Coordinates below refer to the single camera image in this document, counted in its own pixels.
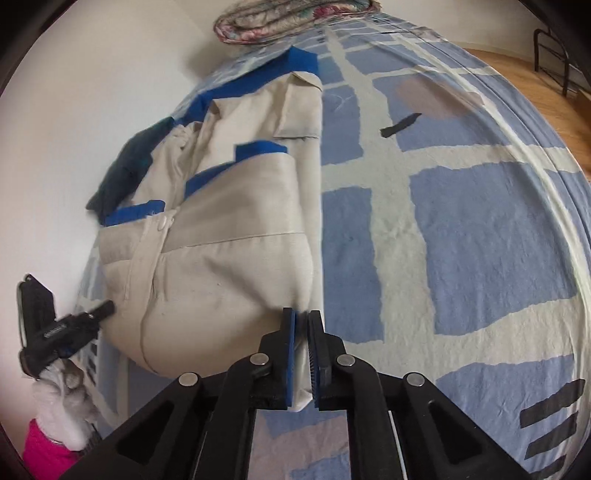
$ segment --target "brown patch on sheet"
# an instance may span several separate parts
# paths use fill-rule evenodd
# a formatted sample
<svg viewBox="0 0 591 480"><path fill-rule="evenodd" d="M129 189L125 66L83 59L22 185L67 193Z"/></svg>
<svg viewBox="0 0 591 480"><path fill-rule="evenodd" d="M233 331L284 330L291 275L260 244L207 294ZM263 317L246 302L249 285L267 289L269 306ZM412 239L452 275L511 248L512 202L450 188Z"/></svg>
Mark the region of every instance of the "brown patch on sheet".
<svg viewBox="0 0 591 480"><path fill-rule="evenodd" d="M396 88L396 93L410 111L435 120L461 117L483 106L478 93L456 90L423 75L404 80Z"/></svg>

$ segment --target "wooden floor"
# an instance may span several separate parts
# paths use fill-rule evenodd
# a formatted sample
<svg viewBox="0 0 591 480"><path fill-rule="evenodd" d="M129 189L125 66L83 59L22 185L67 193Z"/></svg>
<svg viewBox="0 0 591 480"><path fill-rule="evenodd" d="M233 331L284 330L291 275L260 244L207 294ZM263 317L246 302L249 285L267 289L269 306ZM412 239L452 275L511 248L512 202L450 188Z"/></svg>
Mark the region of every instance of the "wooden floor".
<svg viewBox="0 0 591 480"><path fill-rule="evenodd" d="M558 84L544 73L534 72L525 60L480 50L468 50L506 77L525 95L562 137L591 179L591 127L575 110L575 97L563 97Z"/></svg>

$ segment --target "metal rivet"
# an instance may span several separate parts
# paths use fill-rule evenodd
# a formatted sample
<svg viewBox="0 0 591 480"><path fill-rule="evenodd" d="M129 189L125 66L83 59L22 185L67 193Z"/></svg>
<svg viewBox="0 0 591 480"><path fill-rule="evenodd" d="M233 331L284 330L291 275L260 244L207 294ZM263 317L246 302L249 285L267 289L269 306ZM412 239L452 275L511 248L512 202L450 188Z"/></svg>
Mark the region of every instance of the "metal rivet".
<svg viewBox="0 0 591 480"><path fill-rule="evenodd" d="M265 353L255 353L251 356L251 363L253 365L266 365L269 361L269 357Z"/></svg>
<svg viewBox="0 0 591 480"><path fill-rule="evenodd" d="M425 377L413 372L407 375L407 382L413 387L422 387L425 384Z"/></svg>
<svg viewBox="0 0 591 480"><path fill-rule="evenodd" d="M161 232L162 230L164 230L164 227L166 226L166 220L168 220L166 218L166 215L162 215L162 217L160 217L160 221L158 223L158 231Z"/></svg>
<svg viewBox="0 0 591 480"><path fill-rule="evenodd" d="M343 355L339 355L336 358L336 362L343 367L350 367L355 363L355 357L353 355L349 355L348 353L344 353Z"/></svg>
<svg viewBox="0 0 591 480"><path fill-rule="evenodd" d="M196 374L193 372L187 372L178 378L178 383L184 387L192 387L197 383L197 380L199 380L199 377Z"/></svg>

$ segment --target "beige pants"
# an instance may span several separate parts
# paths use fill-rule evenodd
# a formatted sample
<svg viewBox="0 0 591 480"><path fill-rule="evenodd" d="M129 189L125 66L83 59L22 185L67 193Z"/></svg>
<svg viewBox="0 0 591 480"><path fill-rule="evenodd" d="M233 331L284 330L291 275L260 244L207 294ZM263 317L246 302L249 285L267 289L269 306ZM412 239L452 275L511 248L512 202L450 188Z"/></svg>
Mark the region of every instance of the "beige pants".
<svg viewBox="0 0 591 480"><path fill-rule="evenodd" d="M322 86L310 73L215 100L203 124L175 127L132 203L165 211L99 234L109 340L144 368L176 377L225 371L277 330L283 307L322 309ZM184 200L186 181L271 140L288 153L236 163ZM311 399L307 342L297 339L294 406Z"/></svg>

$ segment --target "dark green cloth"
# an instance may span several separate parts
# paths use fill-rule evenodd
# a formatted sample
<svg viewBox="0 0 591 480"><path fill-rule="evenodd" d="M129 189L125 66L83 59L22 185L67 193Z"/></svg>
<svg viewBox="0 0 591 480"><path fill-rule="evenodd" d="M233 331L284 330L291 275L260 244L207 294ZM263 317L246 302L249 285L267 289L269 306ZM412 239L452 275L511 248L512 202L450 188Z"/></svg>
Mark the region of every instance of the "dark green cloth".
<svg viewBox="0 0 591 480"><path fill-rule="evenodd" d="M152 150L170 133L174 119L169 116L135 134L111 164L98 191L86 204L96 213L101 225L105 218L136 191L152 164Z"/></svg>

